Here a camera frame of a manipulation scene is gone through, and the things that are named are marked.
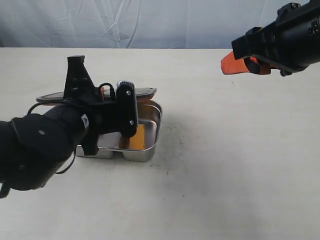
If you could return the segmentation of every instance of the metal tray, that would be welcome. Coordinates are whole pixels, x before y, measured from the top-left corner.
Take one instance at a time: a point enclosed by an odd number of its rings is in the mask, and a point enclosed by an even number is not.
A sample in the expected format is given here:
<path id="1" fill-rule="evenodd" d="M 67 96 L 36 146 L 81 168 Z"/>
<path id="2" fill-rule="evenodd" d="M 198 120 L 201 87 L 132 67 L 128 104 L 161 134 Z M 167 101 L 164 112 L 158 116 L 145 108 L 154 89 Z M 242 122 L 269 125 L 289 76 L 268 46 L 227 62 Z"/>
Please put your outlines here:
<path id="1" fill-rule="evenodd" d="M 162 107 L 155 101 L 148 100 L 139 102 L 138 120 L 145 128 L 145 149 L 133 150 L 119 147 L 121 134 L 113 132 L 101 135 L 98 141 L 99 151 L 94 156 L 84 156 L 84 151 L 80 145 L 77 146 L 76 155 L 79 157 L 111 159 L 115 152 L 121 152 L 124 159 L 133 162 L 146 162 L 150 160 L 154 153 L 159 135 L 159 128 L 162 119 Z"/>

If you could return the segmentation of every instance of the white table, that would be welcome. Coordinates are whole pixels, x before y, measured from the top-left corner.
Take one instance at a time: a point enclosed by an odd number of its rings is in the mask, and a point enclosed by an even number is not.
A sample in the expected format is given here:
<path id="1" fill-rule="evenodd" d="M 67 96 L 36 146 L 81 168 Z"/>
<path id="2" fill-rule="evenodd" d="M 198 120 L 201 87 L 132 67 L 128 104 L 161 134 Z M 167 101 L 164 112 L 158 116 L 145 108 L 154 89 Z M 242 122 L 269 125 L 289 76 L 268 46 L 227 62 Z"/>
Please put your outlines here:
<path id="1" fill-rule="evenodd" d="M 0 239 L 318 240 L 319 65 L 225 76 L 228 52 L 1 48 L 2 120 L 62 91 L 71 55 L 96 85 L 158 88 L 164 115 L 149 162 L 78 157 L 45 188 L 12 190 Z"/>

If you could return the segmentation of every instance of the white tabletop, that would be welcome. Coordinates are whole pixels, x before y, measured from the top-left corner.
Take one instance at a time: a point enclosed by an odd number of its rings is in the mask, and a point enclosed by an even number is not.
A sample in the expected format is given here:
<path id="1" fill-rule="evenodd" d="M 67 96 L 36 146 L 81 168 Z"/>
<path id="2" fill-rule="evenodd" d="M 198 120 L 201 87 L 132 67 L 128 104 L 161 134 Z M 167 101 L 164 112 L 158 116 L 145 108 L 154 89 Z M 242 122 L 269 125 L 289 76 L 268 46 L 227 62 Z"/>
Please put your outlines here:
<path id="1" fill-rule="evenodd" d="M 96 85 L 158 88 L 164 112 L 151 161 L 77 157 L 44 188 L 12 190 L 0 239 L 318 240 L 319 65 L 225 76 L 228 52 L 0 48 L 2 120 L 62 91 L 71 55 Z"/>

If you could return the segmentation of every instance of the white backdrop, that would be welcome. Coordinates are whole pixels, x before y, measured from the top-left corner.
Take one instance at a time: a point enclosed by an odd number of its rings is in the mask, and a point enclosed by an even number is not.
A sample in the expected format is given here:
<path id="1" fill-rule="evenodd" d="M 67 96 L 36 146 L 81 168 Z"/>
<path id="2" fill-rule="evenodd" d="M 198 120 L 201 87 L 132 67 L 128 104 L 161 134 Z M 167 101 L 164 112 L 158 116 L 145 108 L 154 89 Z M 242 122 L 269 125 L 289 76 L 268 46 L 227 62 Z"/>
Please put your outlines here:
<path id="1" fill-rule="evenodd" d="M 290 0 L 0 0 L 5 47 L 229 48 Z M 305 4 L 308 0 L 296 0 Z"/>

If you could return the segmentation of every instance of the stainless steel container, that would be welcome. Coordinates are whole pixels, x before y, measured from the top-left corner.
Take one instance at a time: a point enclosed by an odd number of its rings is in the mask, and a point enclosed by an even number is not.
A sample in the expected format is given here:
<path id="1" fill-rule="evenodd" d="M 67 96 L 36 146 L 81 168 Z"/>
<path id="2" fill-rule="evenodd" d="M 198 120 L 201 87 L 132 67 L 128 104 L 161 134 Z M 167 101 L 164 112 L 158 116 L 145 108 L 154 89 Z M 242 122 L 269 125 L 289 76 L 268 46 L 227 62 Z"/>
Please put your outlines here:
<path id="1" fill-rule="evenodd" d="M 115 152 L 121 152 L 124 159 L 128 161 L 146 162 L 150 160 L 155 154 L 162 119 L 162 107 L 152 100 L 139 102 L 137 106 L 139 124 L 143 124 L 145 129 L 145 150 L 120 148 L 121 134 L 113 132 L 100 136 L 97 155 L 84 156 L 84 151 L 80 145 L 77 146 L 76 155 L 79 157 L 111 159 Z"/>

